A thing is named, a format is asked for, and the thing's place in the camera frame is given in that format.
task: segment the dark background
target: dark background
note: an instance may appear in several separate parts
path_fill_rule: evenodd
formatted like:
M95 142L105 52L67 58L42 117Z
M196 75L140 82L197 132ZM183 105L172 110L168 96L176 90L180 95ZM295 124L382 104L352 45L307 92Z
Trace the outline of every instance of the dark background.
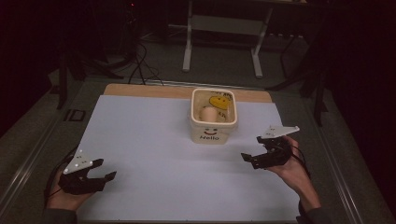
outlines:
M107 52L124 53L120 47L127 20L124 3L109 0L0 1L0 136L50 89L47 74L58 68L61 40L65 40L68 47L103 61ZM134 16L139 22L163 37L166 37L167 24L186 24L187 1L129 3L135 3ZM393 192L396 189L393 172L396 153L392 139L395 136L392 108L396 105L393 88L396 6L390 1L367 0L345 1L343 5L348 10L328 21L314 52L317 55L332 53L326 88L332 91L361 155L396 216ZM293 22L288 21L286 15L297 11L288 6L282 8L275 11L270 21L272 33L290 33ZM201 10L226 15L235 13L236 9L238 7L232 4L228 10L219 10L213 5L210 11ZM253 11L249 17L261 17L260 9ZM246 16L238 12L238 17ZM111 24L101 21L106 17L112 18Z

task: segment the person's right hand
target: person's right hand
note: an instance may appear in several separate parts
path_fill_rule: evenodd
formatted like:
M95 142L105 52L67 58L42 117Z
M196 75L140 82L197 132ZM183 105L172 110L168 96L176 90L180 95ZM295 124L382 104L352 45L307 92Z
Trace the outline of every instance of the person's right hand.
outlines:
M298 142L288 136L283 136L283 138L289 141L293 154L296 157L299 157L299 151L297 149ZM284 165L269 167L267 170L277 174L300 196L305 212L321 207L318 194L315 191L305 168L296 158L290 157Z

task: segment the white table leg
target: white table leg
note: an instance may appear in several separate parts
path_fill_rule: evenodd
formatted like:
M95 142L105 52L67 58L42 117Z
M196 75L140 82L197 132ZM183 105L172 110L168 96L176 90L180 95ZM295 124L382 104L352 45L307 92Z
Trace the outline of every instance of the white table leg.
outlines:
M264 40L265 32L267 31L268 22L271 18L272 12L273 8L270 7L267 11L265 21L262 22L262 28L260 30L259 41L256 45L256 48L251 50L251 59L253 61L254 73L256 75L256 78L262 78L262 66L260 65L259 52L260 48L262 47L262 41Z
M187 20L187 44L186 49L184 51L184 60L183 60L183 72L190 71L190 63L191 63L191 18L192 18L192 1L189 1L189 18Z

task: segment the sleeve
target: sleeve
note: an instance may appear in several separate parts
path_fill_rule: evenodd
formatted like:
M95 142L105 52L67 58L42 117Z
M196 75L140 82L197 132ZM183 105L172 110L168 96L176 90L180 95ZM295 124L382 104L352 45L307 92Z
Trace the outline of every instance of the sleeve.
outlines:
M76 212L64 209L45 209L41 224L77 224Z
M323 208L315 208L305 212L299 203L300 216L297 217L299 224L332 224L332 220L327 216Z

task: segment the wooden table edge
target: wooden table edge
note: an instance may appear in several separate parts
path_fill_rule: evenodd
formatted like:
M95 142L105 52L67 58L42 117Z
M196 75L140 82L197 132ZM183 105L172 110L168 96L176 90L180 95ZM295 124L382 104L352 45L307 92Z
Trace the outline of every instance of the wooden table edge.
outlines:
M193 90L198 87L179 86L147 86L111 83L106 86L104 95L141 96L160 98L190 99ZM271 95L267 91L246 91L226 88L209 88L232 91L237 102L272 103Z

